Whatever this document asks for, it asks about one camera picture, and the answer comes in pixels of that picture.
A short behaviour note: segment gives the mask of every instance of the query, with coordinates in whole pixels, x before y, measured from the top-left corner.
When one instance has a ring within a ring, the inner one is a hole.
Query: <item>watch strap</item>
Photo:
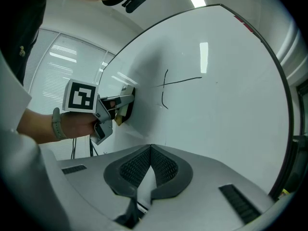
[[[51,123],[56,138],[60,140],[66,139],[66,135],[61,128],[61,115],[58,107],[53,110]]]

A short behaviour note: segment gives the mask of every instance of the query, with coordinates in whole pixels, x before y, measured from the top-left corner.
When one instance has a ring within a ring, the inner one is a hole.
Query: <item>forearm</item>
[[[26,109],[17,131],[35,140],[38,144],[59,141],[52,129],[52,115],[41,115]]]

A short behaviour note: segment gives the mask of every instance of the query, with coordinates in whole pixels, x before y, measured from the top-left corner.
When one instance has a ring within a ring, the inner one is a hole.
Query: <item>black vent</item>
[[[225,185],[219,189],[245,224],[261,215],[234,185]]]
[[[81,165],[77,165],[77,166],[73,166],[73,167],[62,168],[62,172],[65,175],[67,175],[67,174],[70,174],[70,173],[74,173],[74,172],[77,172],[77,171],[84,170],[86,168],[87,168],[86,166],[81,164]]]
[[[135,187],[139,187],[150,167],[150,148],[130,159],[120,167],[120,175]]]
[[[151,165],[158,187],[173,179],[178,173],[178,165],[154,148],[151,149]]]

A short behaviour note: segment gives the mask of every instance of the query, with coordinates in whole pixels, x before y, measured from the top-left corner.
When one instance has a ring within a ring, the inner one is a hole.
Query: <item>black cable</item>
[[[74,154],[73,154],[73,159],[75,159],[75,153],[76,153],[76,142],[77,142],[77,138],[75,138],[75,146],[74,146]]]
[[[90,148],[90,156],[93,156],[93,145],[91,143],[91,139],[89,139],[89,148]]]
[[[98,153],[97,153],[97,151],[96,151],[96,149],[95,149],[94,145],[92,144],[92,141],[91,141],[91,140],[90,140],[90,144],[92,145],[92,148],[94,149],[94,151],[95,151],[96,155],[98,155]]]
[[[73,159],[73,153],[74,153],[74,139],[73,139],[73,149],[72,149],[71,159]]]

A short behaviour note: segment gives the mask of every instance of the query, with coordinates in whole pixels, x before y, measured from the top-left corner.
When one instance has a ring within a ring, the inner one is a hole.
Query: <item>human hand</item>
[[[61,128],[68,139],[78,138],[92,134],[97,118],[90,113],[66,112],[61,114]]]

